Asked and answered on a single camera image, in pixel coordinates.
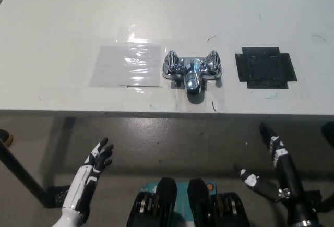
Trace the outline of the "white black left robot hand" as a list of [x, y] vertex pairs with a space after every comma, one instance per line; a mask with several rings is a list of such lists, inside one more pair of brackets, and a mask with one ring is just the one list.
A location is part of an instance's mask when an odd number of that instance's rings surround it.
[[83, 226], [90, 214], [90, 203], [100, 175], [112, 164], [113, 144], [102, 139], [79, 167], [62, 205], [62, 214], [54, 227]]

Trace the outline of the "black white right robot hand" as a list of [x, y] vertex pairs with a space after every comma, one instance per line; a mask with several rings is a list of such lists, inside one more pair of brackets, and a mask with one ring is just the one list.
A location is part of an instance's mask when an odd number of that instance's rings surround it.
[[271, 156], [279, 185], [239, 165], [234, 165], [234, 169], [249, 189], [285, 206], [288, 226], [320, 226], [318, 215], [306, 196], [298, 171], [281, 137], [265, 122], [259, 124], [259, 131]]

